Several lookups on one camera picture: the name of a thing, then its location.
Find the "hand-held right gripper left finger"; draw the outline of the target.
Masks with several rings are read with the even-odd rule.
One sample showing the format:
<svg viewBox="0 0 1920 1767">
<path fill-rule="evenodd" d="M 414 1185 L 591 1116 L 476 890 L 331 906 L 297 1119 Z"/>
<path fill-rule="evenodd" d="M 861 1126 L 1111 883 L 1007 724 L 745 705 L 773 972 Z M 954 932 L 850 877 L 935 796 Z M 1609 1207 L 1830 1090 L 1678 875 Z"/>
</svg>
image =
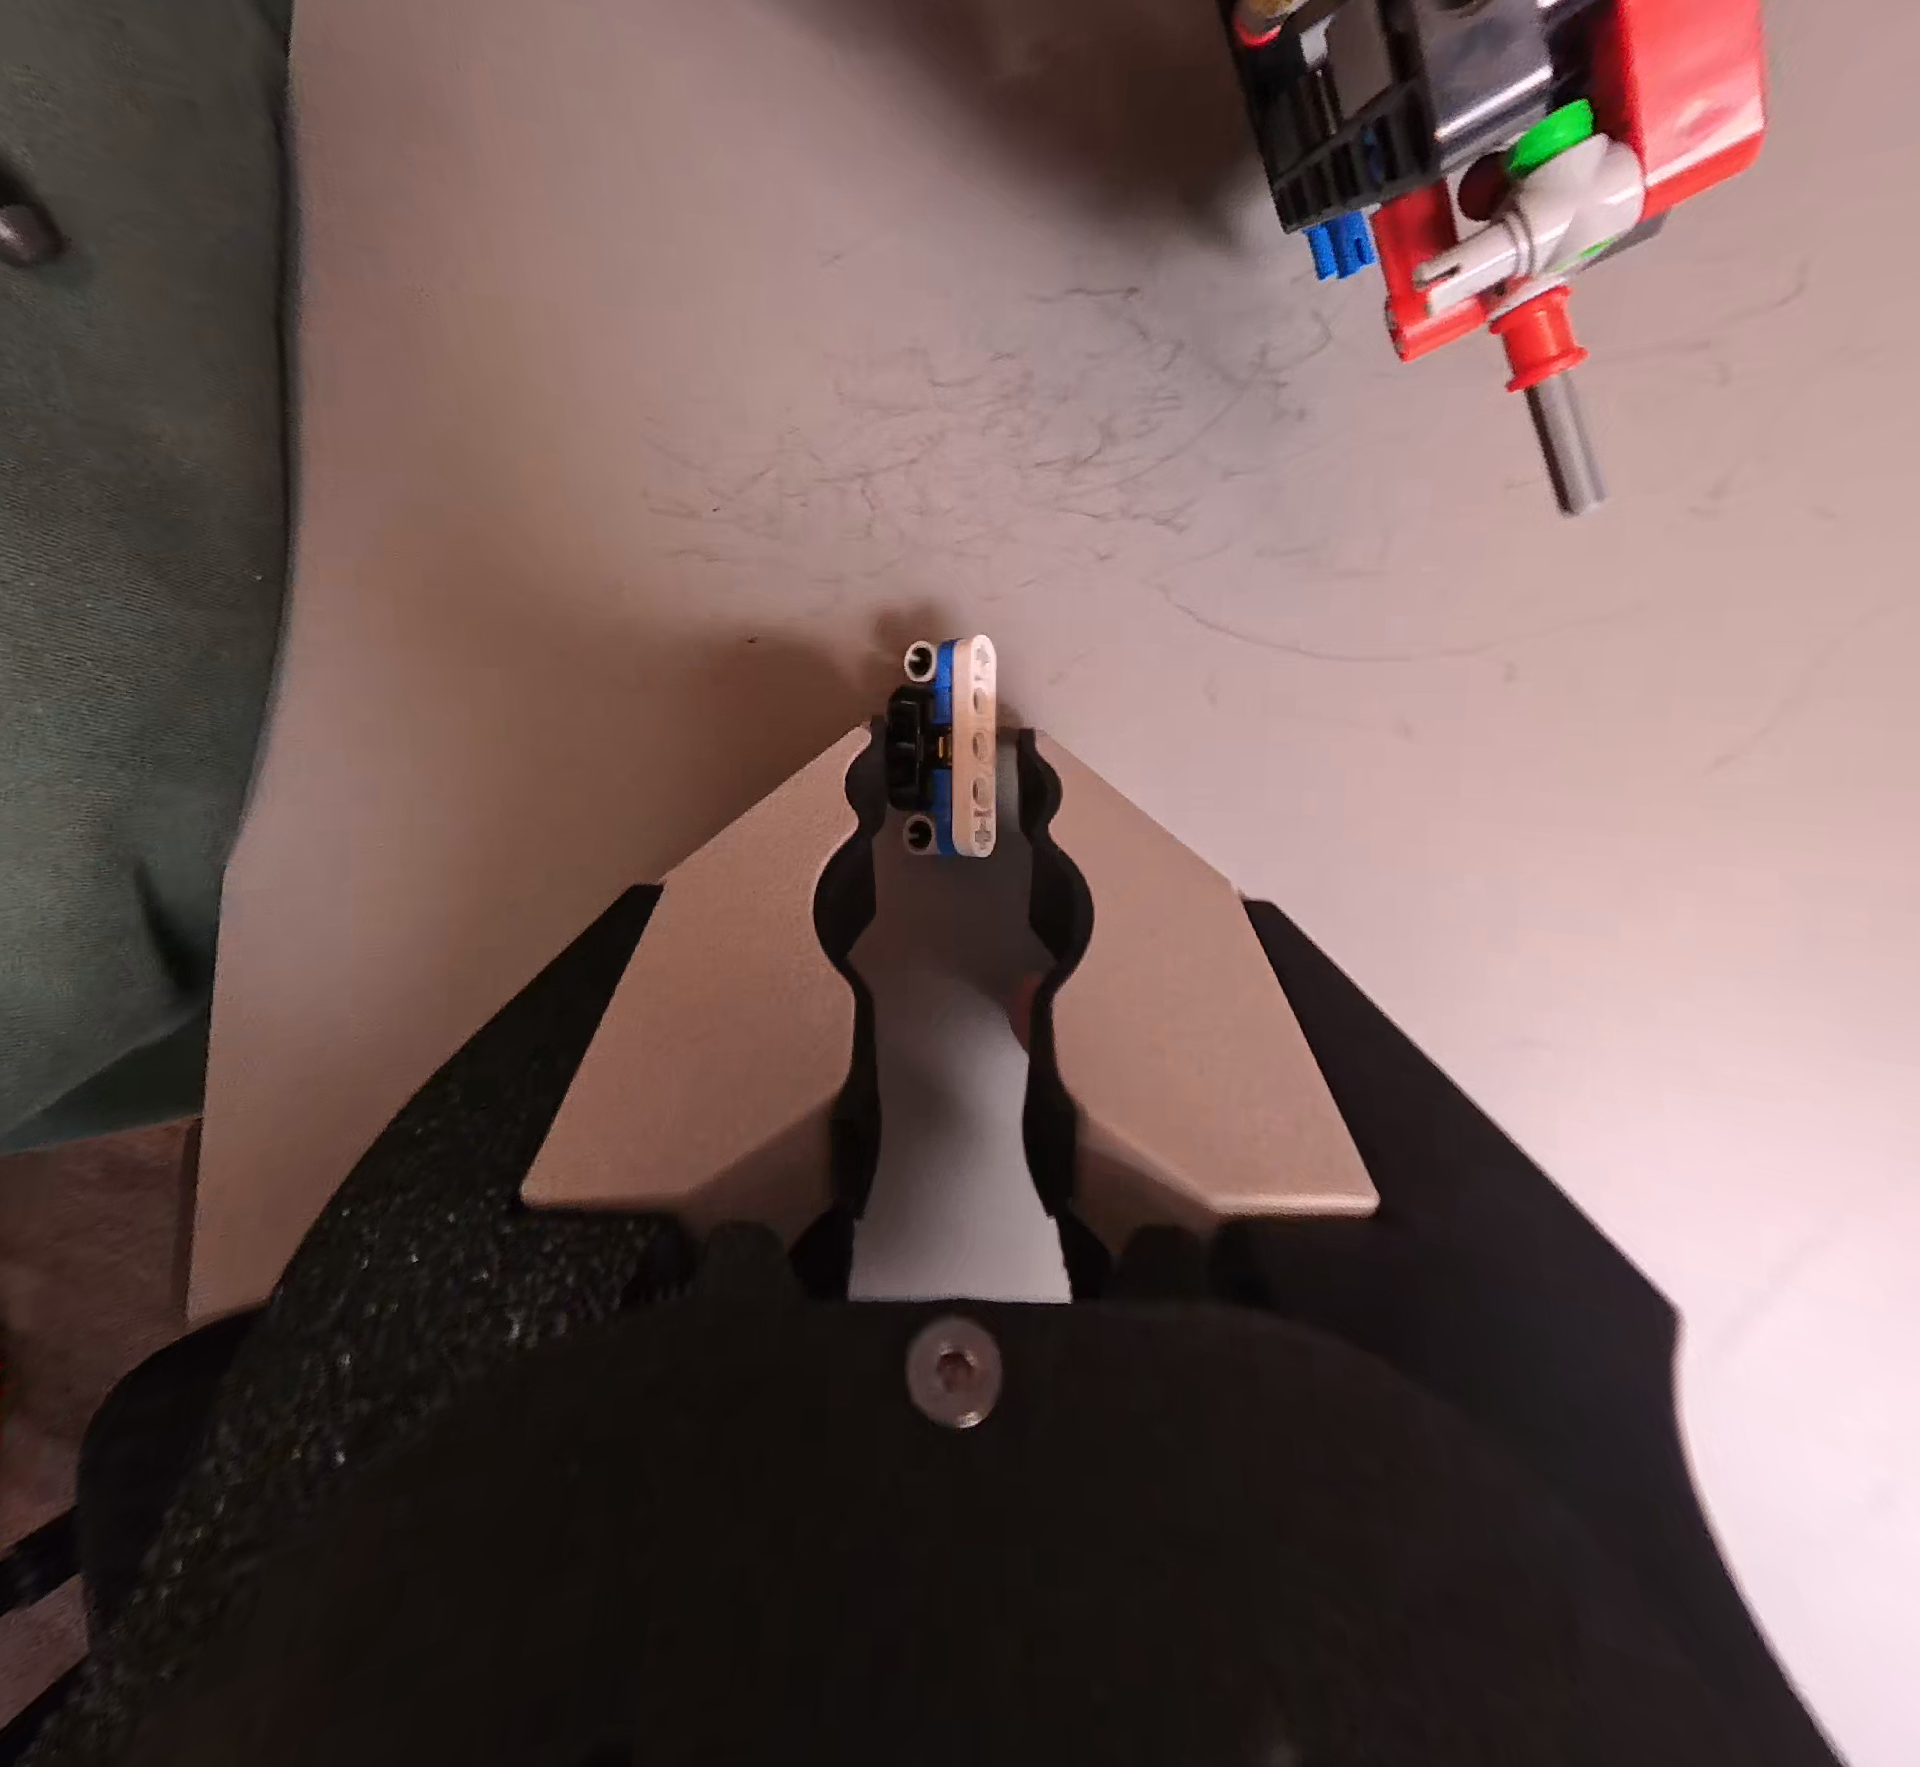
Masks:
<svg viewBox="0 0 1920 1767">
<path fill-rule="evenodd" d="M 878 1173 L 878 736 L 860 723 L 670 868 L 519 1198 L 691 1244 L 776 1237 L 843 1298 Z"/>
</svg>

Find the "red black lego vehicle model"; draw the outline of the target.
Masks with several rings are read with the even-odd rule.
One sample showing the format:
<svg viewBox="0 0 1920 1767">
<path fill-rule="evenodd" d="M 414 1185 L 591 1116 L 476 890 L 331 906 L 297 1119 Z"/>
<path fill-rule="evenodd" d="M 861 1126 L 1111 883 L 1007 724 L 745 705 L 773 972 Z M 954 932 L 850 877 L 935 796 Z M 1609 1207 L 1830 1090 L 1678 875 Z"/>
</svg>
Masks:
<svg viewBox="0 0 1920 1767">
<path fill-rule="evenodd" d="M 1560 511 L 1605 500 L 1573 283 L 1763 148 L 1762 0 L 1219 0 L 1272 210 L 1403 363 L 1501 343 Z"/>
</svg>

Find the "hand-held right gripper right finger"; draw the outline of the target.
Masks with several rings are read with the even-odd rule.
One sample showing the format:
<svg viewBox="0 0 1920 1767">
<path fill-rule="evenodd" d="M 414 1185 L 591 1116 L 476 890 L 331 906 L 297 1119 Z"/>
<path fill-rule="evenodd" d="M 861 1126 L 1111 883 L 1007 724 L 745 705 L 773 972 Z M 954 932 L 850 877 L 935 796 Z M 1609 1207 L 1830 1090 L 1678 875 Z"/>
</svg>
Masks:
<svg viewBox="0 0 1920 1767">
<path fill-rule="evenodd" d="M 1022 736 L 1022 1152 L 1069 1293 L 1141 1240 L 1362 1222 L 1380 1195 L 1237 885 L 1062 742 Z"/>
</svg>

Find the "white lego beam blue pins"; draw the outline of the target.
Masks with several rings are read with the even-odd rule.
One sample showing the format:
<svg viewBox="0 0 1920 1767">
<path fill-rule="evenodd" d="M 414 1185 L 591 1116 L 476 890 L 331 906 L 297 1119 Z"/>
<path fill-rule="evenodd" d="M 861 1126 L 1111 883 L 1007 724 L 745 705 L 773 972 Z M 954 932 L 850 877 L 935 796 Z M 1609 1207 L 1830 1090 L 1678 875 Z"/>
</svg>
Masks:
<svg viewBox="0 0 1920 1767">
<path fill-rule="evenodd" d="M 917 639 L 882 716 L 887 803 L 915 858 L 985 861 L 998 843 L 998 655 L 985 634 Z"/>
</svg>

